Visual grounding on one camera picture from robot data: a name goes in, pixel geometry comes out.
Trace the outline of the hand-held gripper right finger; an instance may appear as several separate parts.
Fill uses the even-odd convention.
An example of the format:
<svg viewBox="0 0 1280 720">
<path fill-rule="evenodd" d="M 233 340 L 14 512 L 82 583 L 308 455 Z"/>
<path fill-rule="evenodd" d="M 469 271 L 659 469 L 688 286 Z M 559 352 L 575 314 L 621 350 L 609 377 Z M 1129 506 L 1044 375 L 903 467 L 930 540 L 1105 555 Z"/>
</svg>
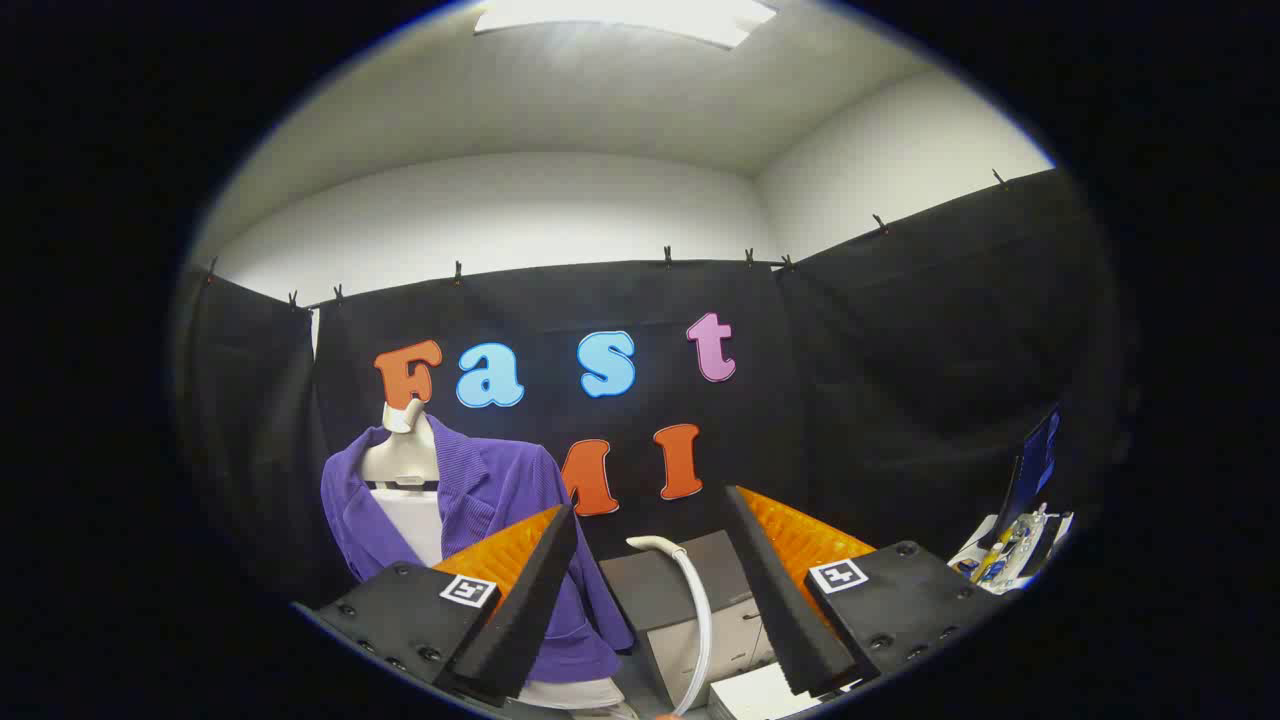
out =
<svg viewBox="0 0 1280 720">
<path fill-rule="evenodd" d="M 911 673 L 1009 606 L 916 542 L 876 550 L 740 486 L 724 488 L 722 515 L 795 694 Z"/>
</svg>

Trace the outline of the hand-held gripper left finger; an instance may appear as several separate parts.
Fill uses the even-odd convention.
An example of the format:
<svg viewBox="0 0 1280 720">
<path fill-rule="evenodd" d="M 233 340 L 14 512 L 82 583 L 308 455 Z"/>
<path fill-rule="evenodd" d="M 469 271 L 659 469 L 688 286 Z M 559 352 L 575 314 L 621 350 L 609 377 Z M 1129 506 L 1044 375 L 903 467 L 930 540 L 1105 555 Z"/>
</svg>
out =
<svg viewBox="0 0 1280 720">
<path fill-rule="evenodd" d="M 310 623 L 411 685 L 499 708 L 535 662 L 577 538 L 554 506 L 433 568 L 396 562 Z"/>
</svg>

